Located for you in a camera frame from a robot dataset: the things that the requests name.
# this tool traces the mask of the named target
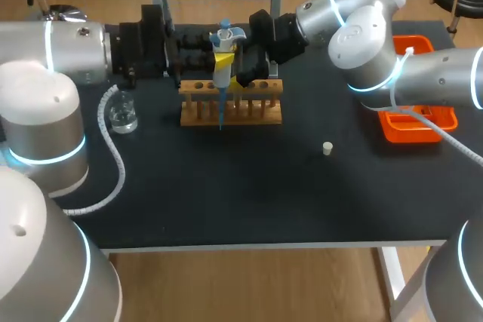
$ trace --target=orange container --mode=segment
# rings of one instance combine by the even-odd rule
[[[429,39],[422,35],[395,35],[394,45],[396,53],[401,55],[406,52],[408,47],[414,48],[414,54],[434,51]],[[447,132],[458,127],[453,107],[415,106],[413,110],[424,115]],[[409,115],[387,111],[379,111],[378,114],[384,135],[391,143],[438,143],[441,141],[441,136],[435,131]]]

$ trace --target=wooden test tube rack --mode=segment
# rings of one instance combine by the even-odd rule
[[[260,79],[248,87],[230,86],[226,90],[223,124],[281,124],[281,79]],[[181,126],[218,125],[220,93],[212,81],[181,81]]]

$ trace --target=white cable tube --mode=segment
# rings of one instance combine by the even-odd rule
[[[112,156],[114,157],[114,161],[117,164],[118,182],[115,188],[111,191],[111,193],[107,195],[107,197],[105,197],[103,200],[97,202],[96,204],[91,205],[90,207],[81,207],[78,209],[64,209],[63,212],[68,216],[81,216],[81,215],[92,213],[93,211],[96,211],[102,207],[105,207],[108,203],[114,200],[114,198],[119,194],[119,192],[121,192],[122,187],[124,186],[124,183],[126,180],[126,169],[124,166],[124,162],[122,161],[122,157],[119,154],[118,149],[115,147],[114,142],[111,139],[111,136],[109,135],[109,131],[107,130],[106,119],[105,119],[106,105],[109,99],[118,91],[119,89],[118,89],[118,86],[116,85],[108,89],[100,99],[99,106],[97,107],[97,123],[99,124],[100,133],[102,134],[104,141],[106,142],[107,147],[111,151]]]
[[[411,55],[413,52],[414,52],[414,50],[411,51],[410,48],[406,49],[405,58],[407,59],[409,57],[409,55]],[[448,132],[442,130],[438,125],[432,123],[426,117],[424,117],[423,115],[413,111],[412,109],[401,109],[401,108],[399,108],[395,103],[395,85],[396,85],[397,81],[398,81],[398,77],[395,77],[391,82],[391,91],[390,91],[390,98],[391,98],[391,105],[392,105],[391,111],[410,115],[410,116],[416,118],[419,122],[425,124],[427,127],[434,130],[438,135],[443,137],[446,141],[448,141],[450,143],[450,145],[452,145],[456,149],[460,150],[465,156],[471,158],[474,162],[476,162],[477,164],[479,164],[480,166],[483,167],[483,158],[480,155],[478,155],[476,152],[471,150],[470,148],[463,145],[460,141],[456,140]]]

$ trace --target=wooden floor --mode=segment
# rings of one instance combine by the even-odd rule
[[[151,0],[48,0],[83,9],[104,23],[140,18]],[[293,12],[304,0],[283,0]],[[254,0],[170,0],[178,23],[246,22],[267,8]],[[0,20],[23,19],[26,0],[0,0]],[[408,0],[397,20],[443,19],[449,14],[428,0]],[[483,44],[483,22],[461,20],[456,44]],[[409,278],[425,248],[399,248]],[[369,249],[272,250],[122,254],[115,265],[124,289],[123,322],[344,321],[378,322],[389,316],[378,263]],[[418,316],[418,322],[427,320]]]

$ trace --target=black table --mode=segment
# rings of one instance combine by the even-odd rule
[[[425,35],[435,49],[453,47],[441,22],[395,22],[393,29]],[[141,81],[134,91],[139,127],[112,136],[127,168],[125,187],[111,204],[75,221],[111,250],[376,246],[445,240],[480,208],[478,166],[446,143],[385,141],[377,115],[353,99],[326,49],[307,50],[279,75],[283,125],[222,131],[180,127],[172,81]],[[93,204],[116,183],[97,129],[104,91],[81,89],[91,169],[77,192],[57,200],[61,207]],[[483,114],[471,107],[456,114],[454,136],[483,153]],[[330,157],[321,152],[324,141],[334,144]]]

